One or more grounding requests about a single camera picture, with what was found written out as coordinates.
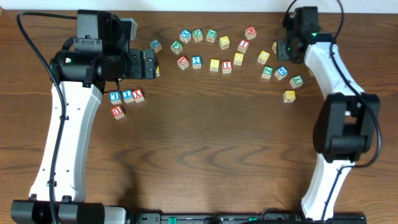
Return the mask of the blue number 2 block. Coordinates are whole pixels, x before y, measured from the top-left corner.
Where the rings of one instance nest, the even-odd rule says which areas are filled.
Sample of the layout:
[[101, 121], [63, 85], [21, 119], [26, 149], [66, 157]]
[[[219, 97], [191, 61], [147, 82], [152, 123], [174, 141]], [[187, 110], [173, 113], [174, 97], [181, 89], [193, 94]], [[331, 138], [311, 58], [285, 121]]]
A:
[[201, 65], [202, 65], [201, 57], [199, 55], [193, 56], [192, 57], [192, 67], [193, 67], [193, 69], [199, 69], [199, 68], [201, 68]]

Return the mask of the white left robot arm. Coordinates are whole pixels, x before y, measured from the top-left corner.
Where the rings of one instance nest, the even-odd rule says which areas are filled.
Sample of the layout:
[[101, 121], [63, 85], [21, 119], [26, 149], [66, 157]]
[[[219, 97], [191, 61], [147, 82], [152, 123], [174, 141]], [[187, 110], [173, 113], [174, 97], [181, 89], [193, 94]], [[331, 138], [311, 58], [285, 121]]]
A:
[[156, 77], [155, 52], [130, 49], [137, 24], [105, 11], [79, 10], [77, 34], [50, 60], [52, 115], [39, 173], [29, 196], [40, 201], [86, 198], [85, 169], [106, 82]]

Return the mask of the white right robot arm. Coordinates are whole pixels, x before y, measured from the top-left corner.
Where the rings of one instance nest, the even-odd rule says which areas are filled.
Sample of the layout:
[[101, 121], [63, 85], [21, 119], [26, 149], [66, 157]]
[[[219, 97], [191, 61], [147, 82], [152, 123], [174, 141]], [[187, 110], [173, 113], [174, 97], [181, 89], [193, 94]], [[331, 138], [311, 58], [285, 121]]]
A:
[[295, 223], [359, 223], [360, 215], [336, 215], [335, 202], [353, 169], [377, 161], [382, 144], [378, 122], [380, 101], [367, 94], [342, 61], [337, 35], [322, 32], [316, 6], [285, 13], [284, 40], [277, 41], [280, 61], [303, 63], [316, 78], [324, 103], [313, 129], [317, 163], [310, 186], [300, 201]]

